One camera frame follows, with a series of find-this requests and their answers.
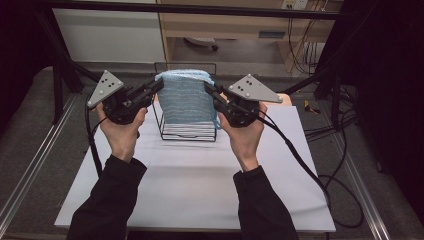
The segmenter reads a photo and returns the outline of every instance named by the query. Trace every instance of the white platform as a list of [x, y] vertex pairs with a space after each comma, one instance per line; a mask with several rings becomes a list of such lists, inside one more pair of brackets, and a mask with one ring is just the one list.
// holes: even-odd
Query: white platform
[[[268, 114], [315, 171], [295, 107], [269, 106]], [[128, 227], [163, 231], [231, 231], [240, 229], [233, 174], [240, 170], [227, 134], [216, 142], [163, 141], [149, 109], [140, 128], [135, 157], [148, 170], [139, 186], [138, 202]], [[110, 155], [104, 134], [96, 134], [100, 159]], [[271, 184], [292, 216], [297, 231], [332, 232], [335, 226], [317, 184], [294, 159], [283, 139], [266, 127], [258, 158]], [[63, 207], [58, 227], [69, 227], [72, 214], [88, 198], [97, 179], [88, 151]]]

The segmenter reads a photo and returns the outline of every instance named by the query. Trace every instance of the person's left hand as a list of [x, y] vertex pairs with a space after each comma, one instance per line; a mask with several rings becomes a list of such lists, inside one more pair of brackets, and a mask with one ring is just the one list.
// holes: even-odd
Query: person's left hand
[[[99, 121], [106, 118], [103, 111], [103, 104], [100, 103], [96, 107], [99, 115]], [[134, 121], [127, 125], [115, 124], [109, 119], [104, 120], [100, 124], [100, 128], [106, 135], [107, 141], [112, 149], [112, 155], [129, 163], [134, 156], [135, 144], [137, 141], [138, 128], [143, 124], [146, 108], [140, 109], [134, 118]]]

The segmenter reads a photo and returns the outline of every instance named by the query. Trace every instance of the folded towel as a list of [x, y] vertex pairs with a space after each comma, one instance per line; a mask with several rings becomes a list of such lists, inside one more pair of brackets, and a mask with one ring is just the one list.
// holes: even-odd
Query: folded towel
[[164, 88], [158, 92], [165, 123], [190, 124], [213, 122], [217, 128], [217, 113], [212, 97], [205, 92], [204, 82], [214, 84], [202, 70], [170, 70], [156, 75], [162, 78]]

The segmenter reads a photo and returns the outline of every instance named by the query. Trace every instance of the striped towel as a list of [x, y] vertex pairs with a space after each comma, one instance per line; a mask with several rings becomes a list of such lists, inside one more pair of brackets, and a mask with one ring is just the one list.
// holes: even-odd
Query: striped towel
[[170, 70], [156, 75], [155, 80], [160, 78], [163, 79], [164, 88], [158, 96], [165, 123], [213, 122], [219, 128], [213, 99], [205, 92], [204, 82], [214, 84], [207, 72]]

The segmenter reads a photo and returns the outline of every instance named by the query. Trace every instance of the silver metal bracket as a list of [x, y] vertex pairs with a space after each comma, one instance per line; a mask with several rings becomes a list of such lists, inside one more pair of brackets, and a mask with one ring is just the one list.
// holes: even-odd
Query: silver metal bracket
[[96, 89], [93, 92], [90, 100], [87, 102], [89, 108], [94, 108], [101, 101], [105, 100], [116, 91], [124, 87], [124, 83], [115, 77], [112, 73], [107, 70], [104, 71]]
[[282, 97], [278, 96], [250, 74], [229, 86], [228, 90], [246, 100], [276, 103], [283, 102]]

